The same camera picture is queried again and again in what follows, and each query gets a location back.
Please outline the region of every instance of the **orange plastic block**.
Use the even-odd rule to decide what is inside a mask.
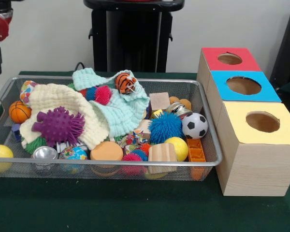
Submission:
[[[189,147],[189,162],[206,162],[202,143],[200,139],[187,139]],[[203,180],[206,176],[205,167],[191,167],[190,174],[194,180]]]

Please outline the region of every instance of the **soccer ball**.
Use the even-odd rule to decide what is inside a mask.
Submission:
[[[208,124],[203,115],[188,114],[182,120],[183,133],[188,139],[201,139],[207,132]]]

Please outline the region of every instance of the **mini basketball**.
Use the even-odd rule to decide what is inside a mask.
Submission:
[[[31,116],[31,109],[22,101],[15,101],[9,108],[9,116],[13,122],[21,124]]]

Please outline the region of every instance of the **round hole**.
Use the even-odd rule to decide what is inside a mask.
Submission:
[[[277,131],[280,127],[279,119],[267,112],[250,112],[246,122],[252,128],[267,133]]]
[[[261,85],[258,82],[244,76],[234,76],[228,79],[227,85],[232,91],[244,95],[253,95],[261,91]]]
[[[237,56],[236,54],[232,53],[224,53],[218,56],[218,60],[224,64],[236,65],[243,62],[243,60]]]

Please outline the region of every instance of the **metal basket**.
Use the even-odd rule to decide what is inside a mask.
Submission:
[[[67,85],[72,82],[71,77],[18,76],[4,85],[0,92],[0,144],[8,146],[13,151],[14,158],[0,158],[0,165],[3,162],[12,163],[10,169],[0,173],[0,177],[203,181],[211,169],[221,162],[222,154],[202,85],[197,81],[162,79],[139,79],[139,81],[147,94],[168,92],[170,96],[188,99],[192,103],[193,112],[205,115],[209,130],[201,142],[206,162],[30,159],[30,154],[22,148],[20,143],[16,142],[11,132],[13,122],[8,116],[8,109],[14,101],[19,99],[20,89],[26,80],[33,80],[38,84]],[[162,173],[150,174],[148,172],[150,166],[155,166]],[[175,166],[177,171],[168,172]]]

